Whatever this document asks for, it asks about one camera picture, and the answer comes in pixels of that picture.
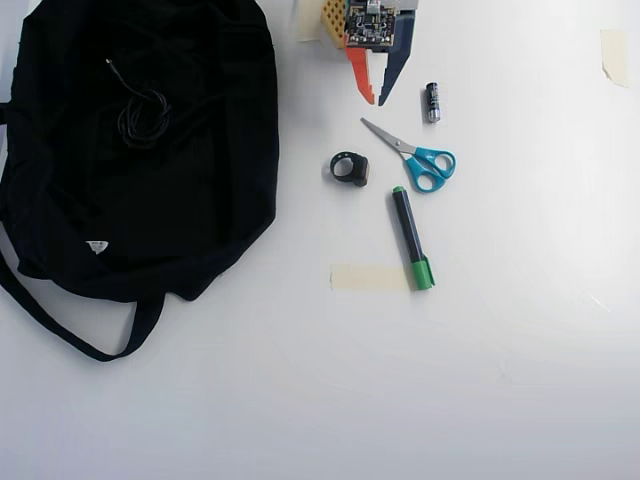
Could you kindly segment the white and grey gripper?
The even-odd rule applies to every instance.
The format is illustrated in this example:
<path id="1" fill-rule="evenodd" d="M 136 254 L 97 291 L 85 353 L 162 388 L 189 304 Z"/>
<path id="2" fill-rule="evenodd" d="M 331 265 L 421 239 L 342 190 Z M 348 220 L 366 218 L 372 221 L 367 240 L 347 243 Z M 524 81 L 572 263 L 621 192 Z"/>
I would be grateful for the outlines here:
<path id="1" fill-rule="evenodd" d="M 411 55 L 416 11 L 419 0 L 398 0 L 397 9 L 400 14 L 396 17 L 394 43 L 389 48 L 387 65 L 378 105 L 383 106 L 398 80 L 407 60 Z M 375 104 L 375 94 L 370 82 L 367 53 L 364 48 L 345 48 L 345 54 L 353 68 L 356 85 L 361 96 L 370 104 Z"/>

